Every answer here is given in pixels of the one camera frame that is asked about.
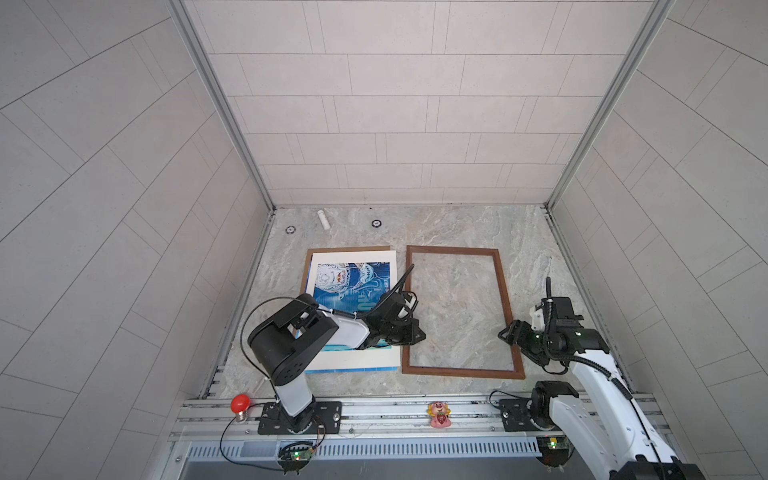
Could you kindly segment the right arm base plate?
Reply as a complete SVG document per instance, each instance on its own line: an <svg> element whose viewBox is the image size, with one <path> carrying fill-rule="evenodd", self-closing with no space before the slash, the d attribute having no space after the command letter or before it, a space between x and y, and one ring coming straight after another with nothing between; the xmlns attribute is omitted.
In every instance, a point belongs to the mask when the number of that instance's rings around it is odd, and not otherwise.
<svg viewBox="0 0 768 480"><path fill-rule="evenodd" d="M539 428L533 422L529 401L517 398L503 398L498 401L505 432L536 432Z"/></svg>

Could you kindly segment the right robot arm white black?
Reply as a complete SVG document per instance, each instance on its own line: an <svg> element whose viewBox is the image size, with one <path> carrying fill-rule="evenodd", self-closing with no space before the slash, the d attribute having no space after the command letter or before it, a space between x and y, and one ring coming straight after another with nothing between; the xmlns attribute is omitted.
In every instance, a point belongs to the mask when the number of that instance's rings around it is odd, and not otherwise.
<svg viewBox="0 0 768 480"><path fill-rule="evenodd" d="M547 294L498 338L536 365L552 362L572 373L594 405L589 415L580 393L565 381L539 381L528 412L541 431L559 430L597 479L701 479L655 430L626 385L599 331L583 326L568 297Z"/></svg>

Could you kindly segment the brown wooden picture frame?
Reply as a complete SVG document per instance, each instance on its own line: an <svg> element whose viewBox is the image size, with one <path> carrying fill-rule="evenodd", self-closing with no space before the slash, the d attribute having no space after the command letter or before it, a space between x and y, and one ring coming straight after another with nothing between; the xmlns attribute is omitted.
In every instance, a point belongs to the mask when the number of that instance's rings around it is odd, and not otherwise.
<svg viewBox="0 0 768 480"><path fill-rule="evenodd" d="M406 266L409 270L414 267L413 254L445 254L445 255L465 255L465 256L487 256L493 260L496 282L500 293L502 311L505 320L505 327L509 327L515 320L511 304L509 301L504 268L498 249L492 248L470 248L470 247L450 247L450 246L406 246ZM410 362L410 347L401 348L401 368L403 374L409 375L429 375L446 376L461 378L487 378L500 380L524 380L526 378L524 364L520 348L510 346L512 358L512 370L492 370L492 369L468 369L468 368L448 368L448 367L429 367L416 366Z"/></svg>

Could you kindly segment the transparent acrylic sheet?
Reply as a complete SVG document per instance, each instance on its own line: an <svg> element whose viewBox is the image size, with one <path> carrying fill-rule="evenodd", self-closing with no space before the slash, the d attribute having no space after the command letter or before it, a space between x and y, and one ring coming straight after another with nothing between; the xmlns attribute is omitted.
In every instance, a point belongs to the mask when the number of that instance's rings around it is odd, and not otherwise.
<svg viewBox="0 0 768 480"><path fill-rule="evenodd" d="M493 260L487 256L413 254L406 288L417 294L426 339L410 347L416 366L512 370Z"/></svg>

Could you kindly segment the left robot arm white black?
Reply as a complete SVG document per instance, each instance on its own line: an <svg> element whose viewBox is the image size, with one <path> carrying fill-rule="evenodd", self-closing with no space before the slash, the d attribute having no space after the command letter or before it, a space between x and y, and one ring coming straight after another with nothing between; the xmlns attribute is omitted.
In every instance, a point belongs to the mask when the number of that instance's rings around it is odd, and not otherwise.
<svg viewBox="0 0 768 480"><path fill-rule="evenodd" d="M364 351L381 343L410 346L425 340L414 317L417 305L417 295L401 287L385 293L373 310L363 313L326 308L303 293L256 326L247 345L266 369L281 425L301 433L312 422L316 399L305 370L326 345Z"/></svg>

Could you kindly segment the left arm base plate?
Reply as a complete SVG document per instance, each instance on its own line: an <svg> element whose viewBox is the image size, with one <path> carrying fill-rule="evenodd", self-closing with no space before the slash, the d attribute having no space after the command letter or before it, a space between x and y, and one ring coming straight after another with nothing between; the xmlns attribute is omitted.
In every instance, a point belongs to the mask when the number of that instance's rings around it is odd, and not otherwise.
<svg viewBox="0 0 768 480"><path fill-rule="evenodd" d="M296 416L290 416L277 402L268 402L258 417L259 435L337 434L342 403L313 401Z"/></svg>

